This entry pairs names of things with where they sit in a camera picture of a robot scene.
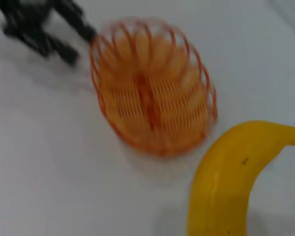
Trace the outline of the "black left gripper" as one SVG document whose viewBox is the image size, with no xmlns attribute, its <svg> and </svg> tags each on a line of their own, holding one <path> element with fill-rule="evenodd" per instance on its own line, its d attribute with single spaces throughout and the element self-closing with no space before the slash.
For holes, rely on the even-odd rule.
<svg viewBox="0 0 295 236">
<path fill-rule="evenodd" d="M 13 35 L 31 27 L 38 28 L 47 21 L 53 7 L 86 42 L 92 42 L 97 36 L 96 30 L 85 21 L 84 11 L 73 0 L 3 0 L 2 12 L 6 19 L 3 32 Z M 42 57 L 57 54 L 70 66 L 79 58 L 70 45 L 42 30 L 21 33 L 21 40 Z"/>
</svg>

